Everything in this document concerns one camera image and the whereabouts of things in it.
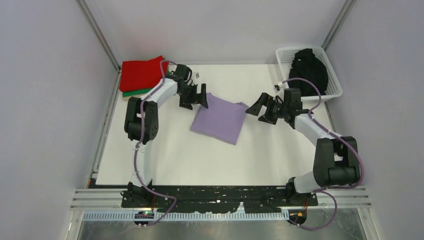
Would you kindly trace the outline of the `lavender t-shirt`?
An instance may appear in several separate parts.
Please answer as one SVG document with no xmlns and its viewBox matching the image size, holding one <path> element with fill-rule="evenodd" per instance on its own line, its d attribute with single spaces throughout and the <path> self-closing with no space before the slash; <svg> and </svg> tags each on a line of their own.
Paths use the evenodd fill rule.
<svg viewBox="0 0 424 240">
<path fill-rule="evenodd" d="M 236 145 L 240 136 L 248 106 L 243 102 L 230 102 L 206 94 L 208 108 L 200 106 L 190 126 L 192 132 L 213 137 Z"/>
</svg>

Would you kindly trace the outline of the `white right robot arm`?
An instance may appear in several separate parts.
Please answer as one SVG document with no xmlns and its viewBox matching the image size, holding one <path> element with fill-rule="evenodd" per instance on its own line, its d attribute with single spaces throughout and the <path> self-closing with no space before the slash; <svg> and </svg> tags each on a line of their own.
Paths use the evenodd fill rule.
<svg viewBox="0 0 424 240">
<path fill-rule="evenodd" d="M 312 171 L 290 178 L 285 185 L 285 198 L 291 205 L 299 205 L 318 190 L 350 188 L 359 183 L 361 163 L 356 140 L 320 124 L 312 110 L 303 107 L 298 88 L 284 89 L 283 97 L 263 92 L 245 112 L 272 125 L 283 119 L 315 146 Z"/>
</svg>

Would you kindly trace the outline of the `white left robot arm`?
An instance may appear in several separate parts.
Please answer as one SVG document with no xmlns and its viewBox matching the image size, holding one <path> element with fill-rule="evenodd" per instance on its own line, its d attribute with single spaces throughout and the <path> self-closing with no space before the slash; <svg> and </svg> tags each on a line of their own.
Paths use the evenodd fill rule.
<svg viewBox="0 0 424 240">
<path fill-rule="evenodd" d="M 161 79 L 142 97 L 131 97 L 127 102 L 124 131 L 133 144 L 131 179 L 125 199 L 134 198 L 141 207 L 148 207 L 158 193 L 149 188 L 153 178 L 150 164 L 153 140 L 159 132 L 159 109 L 172 96 L 179 97 L 179 107 L 192 110 L 194 105 L 208 108 L 207 85 L 197 84 L 193 71 L 184 64 L 177 64 L 175 70 L 167 73 L 159 63 Z"/>
</svg>

